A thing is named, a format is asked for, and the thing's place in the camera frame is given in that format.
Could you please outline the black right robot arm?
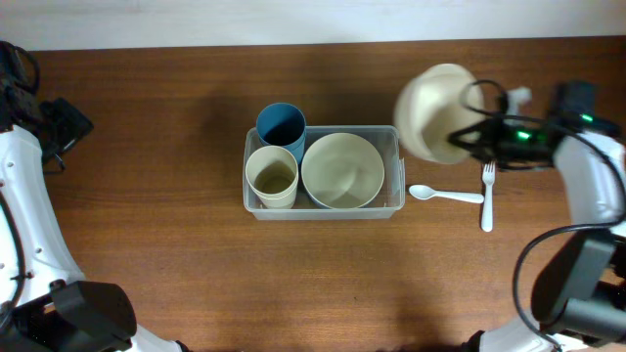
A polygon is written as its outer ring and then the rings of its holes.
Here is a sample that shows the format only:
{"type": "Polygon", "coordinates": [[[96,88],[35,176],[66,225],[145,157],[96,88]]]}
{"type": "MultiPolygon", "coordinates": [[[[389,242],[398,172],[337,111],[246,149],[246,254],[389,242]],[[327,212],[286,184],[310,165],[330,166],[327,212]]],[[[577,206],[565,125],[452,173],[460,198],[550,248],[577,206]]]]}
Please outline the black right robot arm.
{"type": "Polygon", "coordinates": [[[451,133],[449,142],[501,171],[555,168],[564,183],[571,223],[529,242],[515,262],[516,318],[475,333],[464,351],[575,351],[625,342],[625,148],[620,127],[595,113],[596,87],[584,81],[558,85],[544,118],[510,114],[509,95],[498,90],[496,110],[451,133]],[[570,239],[537,277],[531,306],[519,299],[526,256],[561,234],[570,239]]]}

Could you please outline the blue bowl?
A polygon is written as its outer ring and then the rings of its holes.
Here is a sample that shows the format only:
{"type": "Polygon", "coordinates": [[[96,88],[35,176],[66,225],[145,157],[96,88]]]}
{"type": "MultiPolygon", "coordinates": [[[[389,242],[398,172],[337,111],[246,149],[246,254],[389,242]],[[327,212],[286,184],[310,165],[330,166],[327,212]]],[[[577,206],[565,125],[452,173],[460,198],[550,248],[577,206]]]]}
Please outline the blue bowl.
{"type": "Polygon", "coordinates": [[[328,209],[361,208],[371,203],[379,192],[357,192],[356,190],[325,190],[310,193],[309,197],[320,207],[328,209]]]}

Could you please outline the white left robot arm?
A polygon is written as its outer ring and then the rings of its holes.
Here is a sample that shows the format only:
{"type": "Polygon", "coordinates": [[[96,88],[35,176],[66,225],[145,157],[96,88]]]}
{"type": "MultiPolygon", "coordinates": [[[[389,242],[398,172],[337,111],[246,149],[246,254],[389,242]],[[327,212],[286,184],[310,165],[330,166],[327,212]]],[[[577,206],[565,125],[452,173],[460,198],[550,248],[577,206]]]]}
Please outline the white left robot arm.
{"type": "Polygon", "coordinates": [[[90,282],[71,256],[45,186],[45,165],[94,128],[67,100],[38,102],[40,67],[1,44],[1,349],[184,352],[141,327],[124,290],[90,282]]]}

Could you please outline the cream fork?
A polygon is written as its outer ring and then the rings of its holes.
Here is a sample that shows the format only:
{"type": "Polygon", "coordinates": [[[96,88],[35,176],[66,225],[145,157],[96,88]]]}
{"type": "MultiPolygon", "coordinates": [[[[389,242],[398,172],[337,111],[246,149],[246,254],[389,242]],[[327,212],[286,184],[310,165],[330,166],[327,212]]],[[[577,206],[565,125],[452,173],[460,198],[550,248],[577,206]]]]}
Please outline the cream fork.
{"type": "Polygon", "coordinates": [[[496,163],[490,161],[485,164],[482,172],[484,185],[484,202],[481,214],[481,229],[484,232],[493,230],[493,185],[495,183],[496,163]]]}

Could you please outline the dark blue cup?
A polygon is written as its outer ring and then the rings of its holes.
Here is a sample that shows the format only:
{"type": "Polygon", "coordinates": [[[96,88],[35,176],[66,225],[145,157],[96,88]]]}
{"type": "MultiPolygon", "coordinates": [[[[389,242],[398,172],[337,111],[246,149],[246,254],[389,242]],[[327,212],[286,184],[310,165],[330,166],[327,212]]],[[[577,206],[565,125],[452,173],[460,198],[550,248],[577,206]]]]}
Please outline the dark blue cup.
{"type": "Polygon", "coordinates": [[[305,128],[304,114],[289,103],[271,104],[256,118],[256,131],[264,144],[295,146],[304,140],[305,128]]]}

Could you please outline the cream bowl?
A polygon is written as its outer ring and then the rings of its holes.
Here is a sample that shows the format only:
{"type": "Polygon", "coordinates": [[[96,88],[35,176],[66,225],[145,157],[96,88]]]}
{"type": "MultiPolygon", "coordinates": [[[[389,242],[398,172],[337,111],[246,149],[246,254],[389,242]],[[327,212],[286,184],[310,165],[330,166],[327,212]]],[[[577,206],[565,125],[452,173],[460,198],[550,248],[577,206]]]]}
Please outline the cream bowl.
{"type": "Polygon", "coordinates": [[[463,66],[440,64],[402,89],[393,118],[400,142],[410,154],[441,164],[460,163],[470,156],[449,143],[448,136],[484,119],[462,106],[462,91],[474,81],[463,66]]]}
{"type": "Polygon", "coordinates": [[[351,133],[332,133],[318,139],[301,163],[301,179],[308,195],[325,190],[380,192],[384,173],[377,149],[351,133]]]}

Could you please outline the cream cup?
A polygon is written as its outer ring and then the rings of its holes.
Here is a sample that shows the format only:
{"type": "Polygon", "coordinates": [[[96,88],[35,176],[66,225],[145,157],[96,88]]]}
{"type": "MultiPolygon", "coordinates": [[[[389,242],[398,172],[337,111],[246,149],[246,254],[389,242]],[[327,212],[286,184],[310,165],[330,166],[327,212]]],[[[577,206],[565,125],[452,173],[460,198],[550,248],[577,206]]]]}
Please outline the cream cup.
{"type": "Polygon", "coordinates": [[[289,209],[295,204],[297,190],[284,190],[277,194],[266,194],[253,189],[254,194],[261,203],[269,209],[289,209]]]}
{"type": "Polygon", "coordinates": [[[247,159],[245,177],[261,199],[290,197],[298,184],[299,166],[287,149],[265,146],[247,159]]]}

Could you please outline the cream spoon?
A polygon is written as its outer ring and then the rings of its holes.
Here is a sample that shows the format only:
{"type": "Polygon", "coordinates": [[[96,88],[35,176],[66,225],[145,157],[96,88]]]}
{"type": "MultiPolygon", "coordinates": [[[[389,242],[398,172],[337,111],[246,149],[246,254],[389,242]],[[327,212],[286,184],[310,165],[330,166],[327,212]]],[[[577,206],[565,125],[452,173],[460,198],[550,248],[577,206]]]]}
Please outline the cream spoon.
{"type": "Polygon", "coordinates": [[[458,200],[469,203],[484,203],[484,196],[475,193],[461,193],[461,192],[448,192],[448,191],[436,191],[426,185],[412,185],[409,187],[409,194],[414,198],[421,200],[428,200],[431,198],[447,198],[452,200],[458,200]]]}

